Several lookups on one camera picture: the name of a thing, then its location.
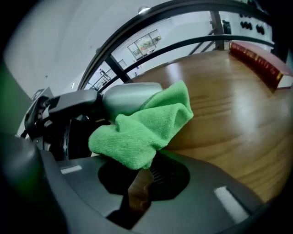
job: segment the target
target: black metal railing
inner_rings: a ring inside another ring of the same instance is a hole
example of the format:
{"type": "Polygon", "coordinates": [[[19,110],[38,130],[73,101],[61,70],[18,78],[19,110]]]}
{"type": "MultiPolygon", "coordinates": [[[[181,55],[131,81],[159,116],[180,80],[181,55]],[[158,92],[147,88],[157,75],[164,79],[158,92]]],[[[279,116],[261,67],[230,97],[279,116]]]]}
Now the black metal railing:
{"type": "Polygon", "coordinates": [[[139,32],[141,29],[159,21],[162,19],[166,19],[171,16],[180,15],[189,12],[196,12],[196,11],[211,11],[215,12],[214,17],[215,21],[218,22],[217,19],[218,11],[229,11],[234,13],[239,13],[247,16],[254,17],[258,20],[261,20],[269,25],[272,24],[271,17],[242,2],[237,2],[234,0],[172,0],[162,4],[159,4],[150,10],[148,10],[145,14],[137,15],[127,23],[125,23],[121,28],[119,28],[99,49],[98,53],[95,54],[94,58],[91,60],[89,66],[87,67],[81,82],[79,83],[78,89],[84,89],[92,75],[95,71],[99,68],[102,62],[106,62],[109,67],[113,70],[116,74],[110,81],[108,81],[104,86],[102,86],[98,91],[104,90],[110,84],[115,82],[118,79],[121,79],[123,82],[131,82],[130,77],[128,76],[128,72],[136,68],[137,66],[145,63],[146,61],[166,53],[168,51],[191,45],[196,43],[204,43],[210,42],[208,46],[211,46],[212,43],[223,42],[224,40],[241,40],[241,41],[249,41],[255,43],[261,43],[268,45],[274,48],[274,44],[270,42],[266,42],[260,39],[252,38],[252,37],[245,37],[245,36],[234,36],[234,35],[225,35],[221,34],[221,32],[213,33],[215,35],[208,35],[204,37],[197,37],[188,40],[184,40],[181,42],[177,42],[175,44],[169,45],[165,48],[160,50],[156,50],[153,53],[143,57],[142,59],[138,60],[134,64],[130,65],[129,67],[123,69],[121,64],[117,62],[114,57],[112,56],[112,52],[120,46],[125,40],[130,38],[135,33],[139,32]]]}

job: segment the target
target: green microfiber cloth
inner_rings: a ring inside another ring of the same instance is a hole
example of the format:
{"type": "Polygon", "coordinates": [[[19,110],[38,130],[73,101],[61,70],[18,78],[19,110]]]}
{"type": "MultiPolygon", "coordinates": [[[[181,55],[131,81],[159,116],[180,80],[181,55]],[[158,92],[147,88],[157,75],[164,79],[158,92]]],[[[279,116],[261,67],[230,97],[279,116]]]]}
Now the green microfiber cloth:
{"type": "Polygon", "coordinates": [[[88,147],[130,169],[146,169],[156,151],[165,147],[192,117],[188,91],[180,81],[153,95],[134,114],[120,114],[114,125],[100,126],[91,134],[88,147]]]}

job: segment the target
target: glass window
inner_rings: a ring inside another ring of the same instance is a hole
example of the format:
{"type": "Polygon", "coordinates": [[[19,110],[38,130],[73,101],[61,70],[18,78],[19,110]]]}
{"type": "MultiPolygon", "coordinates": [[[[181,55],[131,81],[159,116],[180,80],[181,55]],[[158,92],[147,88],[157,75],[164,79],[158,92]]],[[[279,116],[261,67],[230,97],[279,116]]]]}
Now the glass window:
{"type": "Polygon", "coordinates": [[[151,32],[149,35],[151,36],[152,41],[155,43],[155,45],[162,39],[158,30],[151,32]]]}
{"type": "Polygon", "coordinates": [[[156,48],[156,46],[152,42],[152,39],[151,39],[149,34],[147,34],[144,37],[138,39],[135,42],[135,44],[137,45],[137,47],[141,51],[142,55],[147,55],[147,54],[153,52],[153,50],[155,50],[155,48],[156,48]]]}
{"type": "Polygon", "coordinates": [[[131,51],[131,53],[133,54],[133,56],[138,60],[142,57],[142,54],[140,52],[140,50],[138,49],[138,47],[132,43],[128,49],[131,51]]]}

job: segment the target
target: book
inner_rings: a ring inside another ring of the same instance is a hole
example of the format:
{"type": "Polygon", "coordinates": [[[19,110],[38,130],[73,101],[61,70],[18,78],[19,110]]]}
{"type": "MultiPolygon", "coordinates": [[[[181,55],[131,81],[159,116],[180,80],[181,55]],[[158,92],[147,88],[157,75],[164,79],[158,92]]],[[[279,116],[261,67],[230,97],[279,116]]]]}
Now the book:
{"type": "Polygon", "coordinates": [[[230,53],[246,60],[263,76],[264,82],[273,89],[291,88],[293,72],[274,54],[247,42],[231,41],[230,53]]]}

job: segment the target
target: wooden table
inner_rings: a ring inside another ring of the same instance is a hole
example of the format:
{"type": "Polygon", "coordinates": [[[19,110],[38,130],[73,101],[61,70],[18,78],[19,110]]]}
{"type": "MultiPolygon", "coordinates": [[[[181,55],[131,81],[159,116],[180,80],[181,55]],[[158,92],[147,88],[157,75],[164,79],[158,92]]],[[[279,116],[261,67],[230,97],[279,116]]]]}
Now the wooden table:
{"type": "Polygon", "coordinates": [[[188,88],[194,117],[167,150],[217,165],[265,202],[279,193],[293,156],[290,90],[271,92],[228,51],[181,58],[133,80],[163,88],[183,80],[188,88]]]}

